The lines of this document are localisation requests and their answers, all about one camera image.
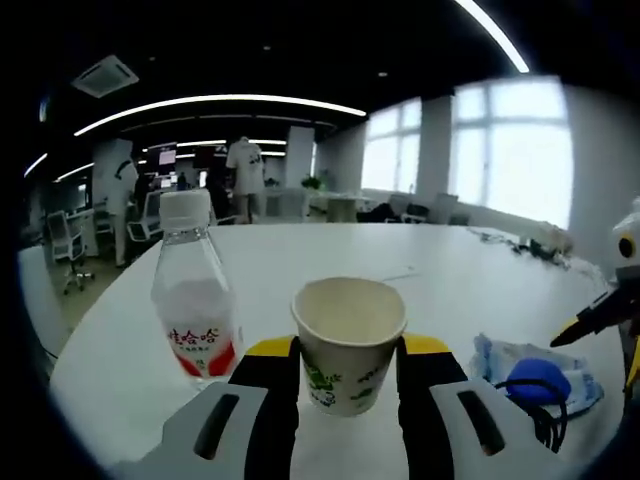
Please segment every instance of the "ceiling light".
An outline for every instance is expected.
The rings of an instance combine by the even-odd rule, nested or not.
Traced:
[[[93,167],[93,163],[89,163],[83,167],[80,168],[76,168],[75,170],[71,170],[70,172],[65,173],[64,175],[60,175],[58,178],[56,178],[56,182],[59,182],[60,180],[63,180],[65,178],[67,178],[70,175],[73,175],[74,173],[78,173],[81,172],[82,170],[86,170],[87,168],[91,168]]]
[[[263,145],[286,145],[284,140],[249,140],[249,143],[262,143]]]
[[[87,125],[84,128],[81,128],[73,135],[79,137],[83,133],[87,133],[89,130],[93,130],[100,125],[104,125],[105,123],[112,122],[119,118],[128,117],[129,115],[134,115],[140,112],[146,112],[147,110],[154,110],[156,108],[161,107],[170,107],[173,105],[182,105],[185,103],[198,103],[198,102],[214,102],[214,101],[222,101],[222,100],[250,100],[255,102],[277,102],[277,103],[290,103],[293,105],[305,105],[308,107],[317,107],[317,108],[325,108],[327,110],[335,110],[338,112],[349,113],[351,115],[357,115],[359,117],[364,117],[367,115],[366,112],[362,110],[357,110],[355,108],[344,107],[342,105],[336,105],[334,103],[327,102],[319,102],[317,100],[306,100],[304,98],[294,98],[294,97],[282,97],[279,95],[253,95],[253,94],[230,94],[230,95],[200,95],[197,97],[184,97],[184,98],[174,98],[173,100],[164,100],[162,102],[150,103],[148,105],[142,105],[140,107],[130,108],[129,110],[124,110],[119,113],[115,113],[110,115],[102,120],[98,120],[97,122],[92,123],[91,125]]]
[[[261,143],[264,145],[286,145],[287,142],[285,140],[249,140],[250,143]],[[197,147],[199,145],[224,145],[226,144],[226,140],[202,140],[200,142],[183,142],[176,143],[176,147]],[[162,145],[154,145],[149,148],[162,147],[165,145],[171,145],[170,143],[164,143]],[[143,148],[143,152],[147,152],[149,148]]]
[[[202,142],[184,142],[176,144],[176,147],[196,147],[198,145],[223,145],[226,140],[203,140]]]
[[[47,158],[48,153],[44,153],[40,156],[40,158],[38,160],[36,160],[35,162],[33,162],[31,164],[31,166],[29,168],[27,168],[24,172],[24,176],[26,177],[27,175],[29,175],[31,173],[31,170],[33,170],[34,168],[36,168],[38,166],[38,164],[44,160],[45,158]]]
[[[469,15],[476,19],[491,37],[500,45],[500,48],[507,54],[511,62],[520,73],[529,73],[529,67],[522,59],[511,40],[507,38],[496,22],[487,15],[473,0],[455,0],[458,5],[464,8]]]

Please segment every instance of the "round table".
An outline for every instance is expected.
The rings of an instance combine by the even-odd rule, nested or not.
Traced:
[[[464,227],[304,224],[214,227],[237,295],[246,348],[296,332],[289,312],[307,281],[328,276],[389,280],[407,306],[407,331],[442,339],[466,367],[473,338],[547,347],[603,291],[580,272],[482,243]],[[197,394],[173,357],[150,300],[160,245],[104,292],[60,356],[51,390],[100,464],[135,460],[161,439],[163,422]],[[586,459],[610,441],[622,416],[618,330],[590,335],[560,352],[585,357],[605,398],[569,422],[560,455]],[[408,478],[397,423],[395,369],[374,407],[355,418],[320,413],[301,382],[300,426],[291,478]]]

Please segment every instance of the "white paper cup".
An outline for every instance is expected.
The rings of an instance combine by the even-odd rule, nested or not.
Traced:
[[[291,311],[312,402],[331,415],[371,408],[407,325],[400,294],[371,280],[326,278],[306,284]]]

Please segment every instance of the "person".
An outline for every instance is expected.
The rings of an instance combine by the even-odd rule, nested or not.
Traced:
[[[264,163],[260,147],[242,137],[229,147],[227,168],[232,169],[233,193],[236,197],[238,223],[253,223],[252,211],[262,212]]]
[[[149,179],[146,175],[139,175],[136,180],[136,185],[133,189],[133,197],[136,202],[136,208],[138,209],[138,216],[142,217],[144,214],[144,204],[147,201],[147,194],[151,191],[149,185]]]
[[[118,268],[126,266],[127,206],[137,180],[138,172],[136,167],[130,159],[125,160],[116,170],[107,197],[107,212],[109,213],[116,242],[116,266]]]
[[[187,183],[187,177],[185,176],[184,172],[180,172],[180,175],[178,175],[177,183],[178,184],[176,185],[176,190],[178,190],[179,192],[188,189],[189,184]]]

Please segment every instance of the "computer monitor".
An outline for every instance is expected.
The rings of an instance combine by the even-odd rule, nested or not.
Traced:
[[[168,175],[175,170],[176,144],[155,145],[147,152],[147,169],[155,170],[159,175]]]

